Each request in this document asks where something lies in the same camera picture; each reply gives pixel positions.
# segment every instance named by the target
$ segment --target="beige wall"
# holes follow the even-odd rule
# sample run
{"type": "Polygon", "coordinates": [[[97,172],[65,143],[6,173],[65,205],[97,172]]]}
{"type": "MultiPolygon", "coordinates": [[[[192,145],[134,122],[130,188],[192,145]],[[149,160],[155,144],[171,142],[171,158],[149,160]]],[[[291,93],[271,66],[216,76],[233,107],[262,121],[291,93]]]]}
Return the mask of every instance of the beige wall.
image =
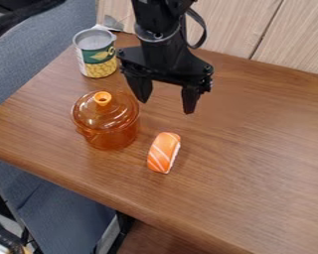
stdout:
{"type": "MultiPolygon", "coordinates": [[[[193,8],[208,24],[204,49],[318,73],[318,0],[199,0],[193,8]]],[[[100,0],[100,24],[103,14],[133,31],[130,0],[100,0]]],[[[194,42],[201,29],[188,25],[194,42]]]]}

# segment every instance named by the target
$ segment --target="gray chair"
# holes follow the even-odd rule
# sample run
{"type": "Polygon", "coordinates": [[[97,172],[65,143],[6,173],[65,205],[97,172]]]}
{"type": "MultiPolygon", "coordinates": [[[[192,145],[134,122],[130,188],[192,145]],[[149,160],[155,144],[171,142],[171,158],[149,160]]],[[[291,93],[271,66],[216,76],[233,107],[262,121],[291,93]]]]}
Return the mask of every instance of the gray chair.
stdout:
{"type": "MultiPolygon", "coordinates": [[[[0,38],[0,103],[95,23],[94,0],[67,0],[0,38]]],[[[88,254],[114,210],[0,161],[0,193],[45,254],[88,254]]]]}

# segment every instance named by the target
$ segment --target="wooden table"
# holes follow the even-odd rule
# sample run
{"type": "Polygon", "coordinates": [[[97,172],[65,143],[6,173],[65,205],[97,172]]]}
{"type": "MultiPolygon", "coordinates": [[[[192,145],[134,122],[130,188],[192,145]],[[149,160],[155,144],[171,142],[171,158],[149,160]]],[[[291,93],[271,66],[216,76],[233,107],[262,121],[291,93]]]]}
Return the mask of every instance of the wooden table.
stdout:
{"type": "Polygon", "coordinates": [[[103,152],[76,132],[71,107],[127,85],[83,77],[70,47],[0,106],[0,159],[213,253],[318,254],[318,75],[197,55],[217,70],[197,112],[184,115],[180,87],[156,83],[137,140],[103,152]],[[146,168],[161,131],[182,137],[168,176],[146,168]]]}

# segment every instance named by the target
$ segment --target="transparent orange pot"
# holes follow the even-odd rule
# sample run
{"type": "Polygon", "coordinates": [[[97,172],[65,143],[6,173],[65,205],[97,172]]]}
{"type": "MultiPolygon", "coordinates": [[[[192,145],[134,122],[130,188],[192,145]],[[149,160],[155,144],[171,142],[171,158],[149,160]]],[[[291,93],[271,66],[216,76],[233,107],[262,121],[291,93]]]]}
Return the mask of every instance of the transparent orange pot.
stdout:
{"type": "Polygon", "coordinates": [[[122,149],[137,136],[139,105],[123,91],[86,94],[73,106],[72,116],[78,132],[97,149],[122,149]]]}

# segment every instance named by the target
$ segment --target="lid knob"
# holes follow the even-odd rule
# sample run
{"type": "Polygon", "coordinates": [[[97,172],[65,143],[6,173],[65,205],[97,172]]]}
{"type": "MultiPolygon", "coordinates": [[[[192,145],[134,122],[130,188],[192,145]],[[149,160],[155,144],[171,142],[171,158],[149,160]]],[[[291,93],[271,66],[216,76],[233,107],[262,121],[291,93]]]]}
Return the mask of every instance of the lid knob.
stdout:
{"type": "Polygon", "coordinates": [[[104,107],[110,102],[111,97],[112,96],[109,92],[100,91],[94,95],[93,99],[99,106],[104,107]]]}

